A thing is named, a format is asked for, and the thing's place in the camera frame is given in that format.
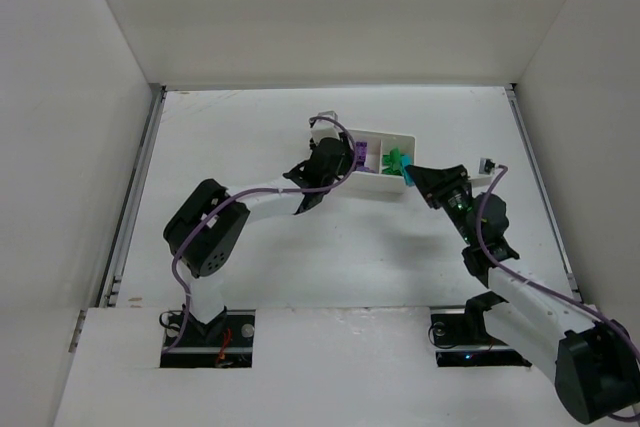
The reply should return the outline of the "purple lego brick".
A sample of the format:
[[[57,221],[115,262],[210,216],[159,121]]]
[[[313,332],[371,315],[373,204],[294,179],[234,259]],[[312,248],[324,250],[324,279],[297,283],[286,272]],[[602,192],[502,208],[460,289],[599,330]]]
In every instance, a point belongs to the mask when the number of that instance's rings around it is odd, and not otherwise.
[[[355,144],[354,157],[356,161],[356,169],[366,167],[368,153],[368,143],[366,141],[357,141]]]

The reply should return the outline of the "teal long lego brick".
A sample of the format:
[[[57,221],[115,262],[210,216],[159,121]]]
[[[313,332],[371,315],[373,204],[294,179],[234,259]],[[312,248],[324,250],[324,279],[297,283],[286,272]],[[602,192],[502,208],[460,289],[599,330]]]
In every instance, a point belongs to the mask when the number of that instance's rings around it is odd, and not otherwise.
[[[401,157],[401,166],[402,166],[402,174],[405,181],[405,184],[408,187],[413,187],[415,185],[411,174],[409,173],[408,168],[412,165],[411,158],[408,155],[403,155]]]

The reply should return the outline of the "green long lego brick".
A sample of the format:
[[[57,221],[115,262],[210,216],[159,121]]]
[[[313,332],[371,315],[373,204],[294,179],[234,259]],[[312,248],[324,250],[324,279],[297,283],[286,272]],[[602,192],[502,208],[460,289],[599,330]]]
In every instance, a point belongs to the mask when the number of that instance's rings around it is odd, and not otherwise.
[[[404,165],[401,162],[384,165],[381,173],[389,176],[404,176]]]

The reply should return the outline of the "small green lego brick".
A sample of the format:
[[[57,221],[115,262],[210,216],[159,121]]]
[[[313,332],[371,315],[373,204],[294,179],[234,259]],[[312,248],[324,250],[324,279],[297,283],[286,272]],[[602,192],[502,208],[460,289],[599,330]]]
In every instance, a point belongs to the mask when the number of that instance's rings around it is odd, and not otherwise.
[[[382,163],[383,165],[399,163],[401,162],[402,156],[403,156],[403,153],[398,148],[393,148],[382,157]]]

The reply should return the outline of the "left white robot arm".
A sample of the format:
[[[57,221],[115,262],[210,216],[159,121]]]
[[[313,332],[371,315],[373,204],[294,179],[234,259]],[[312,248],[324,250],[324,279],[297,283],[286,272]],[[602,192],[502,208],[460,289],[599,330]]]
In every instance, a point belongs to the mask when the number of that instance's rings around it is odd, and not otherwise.
[[[355,147],[350,132],[334,132],[314,139],[310,156],[274,181],[238,189],[205,179],[195,188],[163,231],[172,275],[185,295],[181,311],[168,316],[165,329],[175,335],[165,351],[193,338],[210,345],[218,336],[229,337],[218,272],[243,229],[314,209],[355,171]]]

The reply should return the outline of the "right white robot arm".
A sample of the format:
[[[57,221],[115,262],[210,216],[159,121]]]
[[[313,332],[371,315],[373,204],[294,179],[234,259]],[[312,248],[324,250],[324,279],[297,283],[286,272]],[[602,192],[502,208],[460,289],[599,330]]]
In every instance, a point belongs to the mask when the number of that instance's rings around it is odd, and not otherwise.
[[[505,237],[505,201],[491,189],[474,194],[464,166],[410,165],[406,171],[427,205],[447,214],[465,243],[467,271],[486,289],[460,313],[432,315],[433,346],[486,351],[505,345],[545,375],[577,422],[638,421],[622,413],[639,402],[639,350],[626,329],[524,272]]]

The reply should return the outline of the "white three-compartment container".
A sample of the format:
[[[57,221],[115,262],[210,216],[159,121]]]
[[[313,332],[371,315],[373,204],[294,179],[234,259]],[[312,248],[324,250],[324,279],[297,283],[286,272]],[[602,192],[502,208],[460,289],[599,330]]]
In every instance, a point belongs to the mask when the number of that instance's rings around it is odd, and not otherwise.
[[[344,187],[352,191],[402,194],[409,187],[403,167],[415,160],[414,136],[352,130],[356,141],[356,171]]]

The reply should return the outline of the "right aluminium rail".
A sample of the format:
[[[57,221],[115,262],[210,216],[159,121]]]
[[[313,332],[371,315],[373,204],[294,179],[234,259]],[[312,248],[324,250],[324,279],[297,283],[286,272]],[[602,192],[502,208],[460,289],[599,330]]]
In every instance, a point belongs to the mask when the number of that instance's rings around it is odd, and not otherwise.
[[[531,139],[530,136],[527,132],[525,123],[524,123],[524,118],[522,116],[521,113],[521,109],[519,107],[519,103],[518,103],[518,98],[517,98],[517,92],[516,92],[516,87],[517,85],[514,83],[510,83],[507,84],[504,89],[506,92],[506,96],[507,99],[509,101],[510,104],[510,108],[512,111],[512,114],[514,116],[514,120],[516,123],[516,126],[518,128],[518,131],[520,133],[520,137],[521,140],[523,142],[525,151],[526,151],[526,155],[531,167],[531,170],[533,172],[534,175],[534,179],[537,185],[537,190],[540,194],[540,197],[542,199],[543,205],[544,205],[544,211],[548,220],[548,223],[551,227],[552,233],[553,233],[553,237],[555,240],[555,244],[556,244],[556,248],[561,256],[561,260],[562,260],[562,264],[564,267],[564,270],[566,272],[566,277],[568,279],[569,282],[569,286],[571,288],[572,291],[572,295],[573,298],[577,301],[583,301],[583,296],[580,290],[580,287],[578,285],[577,279],[575,277],[575,274],[573,272],[570,260],[568,258],[567,255],[567,251],[565,248],[565,244],[564,241],[562,239],[562,235],[560,233],[559,230],[559,225],[557,223],[556,220],[556,216],[555,213],[553,211],[553,208],[551,206],[551,202],[550,202],[550,198],[548,196],[547,190],[546,190],[546,186],[545,186],[545,182],[543,180],[535,153],[534,153],[534,149],[533,149],[533,145],[531,143]]]

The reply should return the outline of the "aluminium rail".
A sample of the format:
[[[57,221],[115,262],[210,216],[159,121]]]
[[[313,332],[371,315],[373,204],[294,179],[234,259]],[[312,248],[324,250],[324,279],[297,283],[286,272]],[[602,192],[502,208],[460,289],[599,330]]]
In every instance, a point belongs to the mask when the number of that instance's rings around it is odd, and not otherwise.
[[[122,283],[133,231],[141,203],[144,184],[155,146],[164,101],[166,86],[150,83],[151,102],[136,151],[135,162],[128,181],[118,220],[109,245],[106,260],[99,265],[97,284],[92,288],[89,304],[79,311],[68,352],[74,353],[79,345],[82,328],[90,308],[115,307]]]
[[[555,240],[555,244],[556,244],[556,248],[561,256],[561,260],[562,260],[562,264],[564,267],[564,270],[566,272],[566,277],[568,279],[569,282],[569,286],[571,288],[572,291],[572,295],[573,298],[577,301],[583,301],[583,296],[580,290],[580,287],[578,285],[577,279],[575,277],[575,274],[573,272],[570,260],[568,258],[567,255],[567,251],[565,248],[565,244],[564,241],[562,239],[562,235],[560,233],[559,230],[559,225],[557,223],[556,220],[556,216],[555,213],[553,211],[553,208],[551,206],[551,202],[550,202],[550,198],[548,196],[547,190],[546,190],[546,186],[545,186],[545,182],[543,180],[535,153],[534,153],[534,149],[533,149],[533,145],[531,143],[531,139],[530,136],[527,132],[525,123],[524,123],[524,118],[522,116],[521,113],[521,109],[519,107],[519,103],[518,103],[518,98],[517,98],[517,92],[516,92],[516,87],[517,85],[514,83],[510,83],[507,84],[504,89],[506,92],[506,96],[507,99],[509,101],[510,104],[510,108],[512,111],[512,114],[514,116],[514,120],[516,123],[516,126],[518,128],[518,131],[520,133],[520,137],[521,140],[523,142],[525,151],[526,151],[526,155],[531,167],[531,170],[533,172],[534,175],[534,179],[537,185],[537,190],[540,194],[540,197],[542,199],[543,205],[544,205],[544,211],[548,220],[548,223],[551,227],[552,233],[553,233],[553,237]]]

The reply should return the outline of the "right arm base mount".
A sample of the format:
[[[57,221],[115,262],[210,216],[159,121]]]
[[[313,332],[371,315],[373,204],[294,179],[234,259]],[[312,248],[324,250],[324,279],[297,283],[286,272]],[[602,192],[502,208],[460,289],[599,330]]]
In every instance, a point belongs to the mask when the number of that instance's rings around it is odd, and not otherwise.
[[[464,308],[436,308],[430,313],[428,338],[440,368],[524,367],[532,364],[487,333],[483,314],[504,300],[486,292],[468,300]]]

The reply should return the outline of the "left aluminium rail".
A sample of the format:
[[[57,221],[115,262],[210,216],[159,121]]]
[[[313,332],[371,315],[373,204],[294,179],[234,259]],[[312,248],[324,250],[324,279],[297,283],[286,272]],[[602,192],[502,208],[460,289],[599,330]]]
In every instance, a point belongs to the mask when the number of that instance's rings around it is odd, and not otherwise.
[[[164,101],[166,86],[150,83],[151,102],[136,151],[135,162],[128,181],[118,220],[109,245],[106,260],[99,265],[97,284],[92,288],[89,304],[79,311],[68,352],[74,353],[79,345],[82,328],[90,308],[115,307],[122,283],[133,231],[141,203],[144,184],[155,146]]]

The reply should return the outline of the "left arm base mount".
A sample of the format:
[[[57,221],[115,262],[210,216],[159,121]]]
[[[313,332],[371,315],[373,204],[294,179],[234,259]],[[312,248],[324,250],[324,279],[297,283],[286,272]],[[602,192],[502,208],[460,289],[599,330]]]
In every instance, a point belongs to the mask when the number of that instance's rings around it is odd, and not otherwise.
[[[209,324],[189,318],[177,345],[160,354],[164,369],[251,368],[255,335],[254,310],[225,309]]]

